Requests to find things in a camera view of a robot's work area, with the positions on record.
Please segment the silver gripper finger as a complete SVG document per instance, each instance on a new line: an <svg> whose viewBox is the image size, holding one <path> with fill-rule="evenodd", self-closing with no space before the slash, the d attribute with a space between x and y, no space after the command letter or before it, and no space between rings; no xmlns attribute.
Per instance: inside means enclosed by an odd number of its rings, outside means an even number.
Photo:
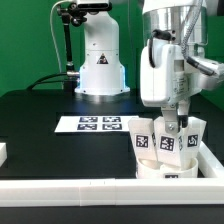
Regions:
<svg viewBox="0 0 224 224"><path fill-rule="evenodd" d="M165 122L165 131L169 134L177 134L179 132L177 105L163 106L161 111Z"/></svg>
<svg viewBox="0 0 224 224"><path fill-rule="evenodd" d="M180 118L181 126L183 128L186 128L188 126L189 109L190 109L190 99L189 98L183 99L179 102L178 116Z"/></svg>

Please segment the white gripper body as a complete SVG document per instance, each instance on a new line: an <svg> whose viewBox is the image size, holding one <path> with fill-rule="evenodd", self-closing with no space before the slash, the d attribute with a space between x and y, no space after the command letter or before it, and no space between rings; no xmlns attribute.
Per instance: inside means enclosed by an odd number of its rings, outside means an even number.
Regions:
<svg viewBox="0 0 224 224"><path fill-rule="evenodd" d="M146 107L163 107L180 102L202 90L213 90L224 82L224 63L194 56L214 75L189 65L181 47L153 38L141 53L140 96Z"/></svg>

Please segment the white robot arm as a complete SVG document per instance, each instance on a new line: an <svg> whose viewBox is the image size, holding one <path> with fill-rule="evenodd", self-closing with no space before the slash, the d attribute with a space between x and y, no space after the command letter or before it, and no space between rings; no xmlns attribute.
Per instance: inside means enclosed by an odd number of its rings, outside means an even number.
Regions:
<svg viewBox="0 0 224 224"><path fill-rule="evenodd" d="M189 98L224 81L224 64L204 57L206 17L214 0L144 0L144 48L140 96L159 107L168 133L188 126ZM77 0L85 22L85 62L75 92L98 98L125 89L118 56L118 25L108 15L112 0Z"/></svg>

